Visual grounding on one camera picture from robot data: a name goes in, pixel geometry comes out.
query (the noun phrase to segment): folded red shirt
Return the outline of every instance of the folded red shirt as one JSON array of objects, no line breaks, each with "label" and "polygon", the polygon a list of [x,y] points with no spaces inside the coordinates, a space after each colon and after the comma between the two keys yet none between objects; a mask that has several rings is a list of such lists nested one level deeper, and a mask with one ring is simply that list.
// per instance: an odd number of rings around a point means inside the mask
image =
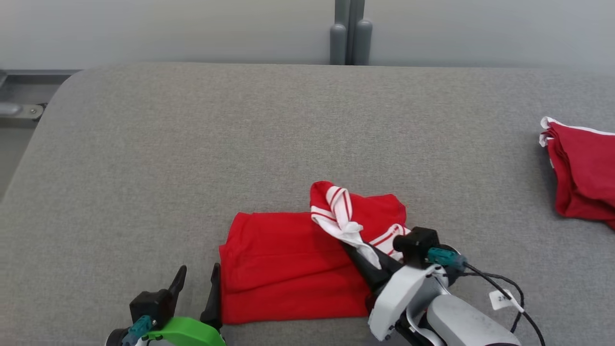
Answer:
[{"label": "folded red shirt", "polygon": [[367,316],[369,289],[319,218],[335,223],[343,207],[342,223],[359,224],[364,241],[398,258],[392,239],[409,231],[405,206],[393,195],[362,197],[329,182],[313,184],[310,195],[318,215],[312,208],[235,216],[220,246],[224,323]]},{"label": "folded red shirt", "polygon": [[545,117],[540,144],[555,175],[555,208],[565,217],[602,220],[615,230],[615,134]]}]

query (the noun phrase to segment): metal bracket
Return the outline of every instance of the metal bracket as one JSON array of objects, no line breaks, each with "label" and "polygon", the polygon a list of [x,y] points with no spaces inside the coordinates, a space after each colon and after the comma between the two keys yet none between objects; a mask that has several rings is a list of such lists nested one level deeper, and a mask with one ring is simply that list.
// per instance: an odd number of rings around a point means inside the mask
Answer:
[{"label": "metal bracket", "polygon": [[0,102],[0,118],[38,120],[44,110],[42,105]]},{"label": "metal bracket", "polygon": [[335,0],[330,30],[331,65],[369,65],[373,25],[363,19],[365,0]]}]

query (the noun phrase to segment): gray fabric surface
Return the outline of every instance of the gray fabric surface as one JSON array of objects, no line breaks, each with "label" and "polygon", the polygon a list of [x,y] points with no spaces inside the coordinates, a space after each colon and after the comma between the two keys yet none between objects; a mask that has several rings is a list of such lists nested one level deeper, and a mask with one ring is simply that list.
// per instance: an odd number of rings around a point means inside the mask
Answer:
[{"label": "gray fabric surface", "polygon": [[[615,234],[562,219],[539,120],[615,132],[615,78],[475,68],[138,63],[80,72],[4,202],[0,344],[100,345],[128,303],[188,277],[198,318],[236,212],[308,210],[309,187],[394,193],[476,267],[515,280],[549,345],[612,345]],[[492,311],[478,278],[452,291]],[[226,326],[229,345],[373,345],[366,319]],[[522,320],[518,337],[537,345]],[[404,345],[392,339],[391,345]]]}]

